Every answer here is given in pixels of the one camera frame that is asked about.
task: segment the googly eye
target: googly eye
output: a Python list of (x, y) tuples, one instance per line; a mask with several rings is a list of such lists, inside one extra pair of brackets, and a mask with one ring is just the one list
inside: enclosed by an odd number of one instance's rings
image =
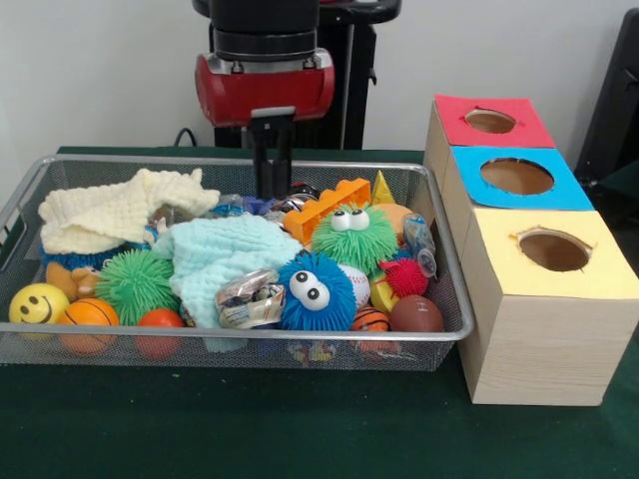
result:
[(310, 311), (320, 311), (328, 306), (330, 292), (322, 282), (316, 282), (307, 292), (306, 297), (298, 298), (304, 307)]
[(338, 233), (349, 230), (350, 214), (347, 212), (335, 212), (330, 219), (330, 227)]
[(330, 293), (310, 271), (298, 271), (289, 281), (291, 294), (310, 311), (319, 311), (328, 306)]
[(309, 290), (309, 284), (316, 282), (318, 282), (318, 279), (312, 272), (298, 271), (291, 277), (289, 288), (291, 289), (292, 295), (300, 299)]
[(370, 218), (364, 210), (355, 210), (350, 214), (350, 229), (361, 232), (370, 226)]

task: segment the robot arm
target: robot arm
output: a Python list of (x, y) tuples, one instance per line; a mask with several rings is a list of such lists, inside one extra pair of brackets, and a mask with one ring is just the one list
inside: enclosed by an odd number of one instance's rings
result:
[[(334, 67), (318, 48), (318, 25), (380, 23), (400, 0), (193, 0), (211, 18), (212, 53), (201, 55), (196, 87), (216, 127), (252, 135), (259, 198), (283, 199), (291, 184), (293, 122), (323, 117), (334, 93)], [(267, 160), (266, 135), (280, 133), (278, 157)]]

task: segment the round hole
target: round hole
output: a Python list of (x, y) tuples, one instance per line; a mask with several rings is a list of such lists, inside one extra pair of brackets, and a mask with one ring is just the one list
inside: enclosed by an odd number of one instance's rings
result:
[(517, 122), (515, 119), (505, 113), (495, 112), (494, 110), (474, 109), (466, 115), (466, 122), (475, 130), (484, 133), (492, 133), (494, 135), (503, 135), (509, 133), (515, 128)]
[(551, 271), (576, 271), (590, 260), (589, 248), (562, 232), (540, 230), (520, 238), (519, 246), (530, 259)]
[(516, 195), (540, 195), (555, 184), (545, 169), (527, 160), (497, 158), (481, 167), (481, 176), (494, 187)]

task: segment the shape sorter box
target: shape sorter box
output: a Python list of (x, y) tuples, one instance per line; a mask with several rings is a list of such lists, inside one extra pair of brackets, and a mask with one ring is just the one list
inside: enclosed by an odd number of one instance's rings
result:
[(530, 100), (436, 95), (424, 163), (440, 189), (451, 147), (555, 148), (555, 143)]
[(461, 265), (474, 403), (601, 403), (639, 318), (639, 280), (598, 213), (475, 209)]
[(441, 196), (458, 254), (477, 207), (593, 209), (561, 154), (552, 149), (453, 147)]

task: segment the knitted cloth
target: knitted cloth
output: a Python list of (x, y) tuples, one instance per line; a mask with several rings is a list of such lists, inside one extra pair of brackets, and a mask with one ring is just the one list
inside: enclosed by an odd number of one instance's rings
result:
[[(199, 327), (220, 327), (216, 294), (225, 283), (262, 267), (278, 269), (301, 249), (276, 224), (252, 215), (173, 225), (153, 246), (160, 257), (173, 260), (171, 289)], [(215, 352), (245, 344), (207, 340)]]
[(128, 182), (50, 193), (38, 213), (42, 245), (48, 254), (92, 254), (124, 243), (143, 242), (144, 226), (161, 206), (202, 215), (220, 192), (203, 190), (202, 170), (190, 175), (140, 170)]

